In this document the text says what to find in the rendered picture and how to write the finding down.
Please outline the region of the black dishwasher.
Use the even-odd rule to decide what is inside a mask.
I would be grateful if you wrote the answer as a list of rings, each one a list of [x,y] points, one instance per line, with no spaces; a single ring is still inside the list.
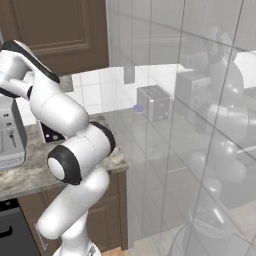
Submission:
[[[0,232],[9,226],[13,233],[0,238],[0,256],[41,256],[16,199],[0,202]]]

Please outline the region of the silver coffee machine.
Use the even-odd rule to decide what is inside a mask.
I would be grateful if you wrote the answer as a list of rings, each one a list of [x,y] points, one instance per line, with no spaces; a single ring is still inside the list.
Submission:
[[[26,146],[27,135],[16,100],[0,97],[0,170],[21,165]]]

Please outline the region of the brown wooden cabinet door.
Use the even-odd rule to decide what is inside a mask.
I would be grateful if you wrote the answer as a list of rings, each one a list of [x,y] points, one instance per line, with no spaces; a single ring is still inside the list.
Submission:
[[[109,65],[105,0],[0,0],[0,31],[59,76]]]

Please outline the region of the black toaster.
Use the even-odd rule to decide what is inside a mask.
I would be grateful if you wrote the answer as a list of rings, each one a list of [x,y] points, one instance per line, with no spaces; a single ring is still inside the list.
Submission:
[[[44,125],[41,121],[37,121],[39,132],[44,143],[52,143],[57,141],[63,141],[65,137],[58,133],[57,131],[52,130],[48,126]]]

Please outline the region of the brown base cabinet door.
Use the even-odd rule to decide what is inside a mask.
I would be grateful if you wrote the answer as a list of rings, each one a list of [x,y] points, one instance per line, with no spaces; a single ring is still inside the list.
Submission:
[[[125,251],[128,249],[126,171],[110,170],[109,176],[109,188],[99,202],[89,210],[88,232],[101,252],[115,248]],[[43,249],[35,223],[64,188],[62,185],[18,198],[40,256],[52,256],[61,245],[60,239],[43,239],[47,244],[47,248]]]

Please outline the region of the stainless steel fridge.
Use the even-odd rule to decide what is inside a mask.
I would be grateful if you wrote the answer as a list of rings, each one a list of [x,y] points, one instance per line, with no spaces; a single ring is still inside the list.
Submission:
[[[256,0],[107,0],[130,256],[256,256]]]

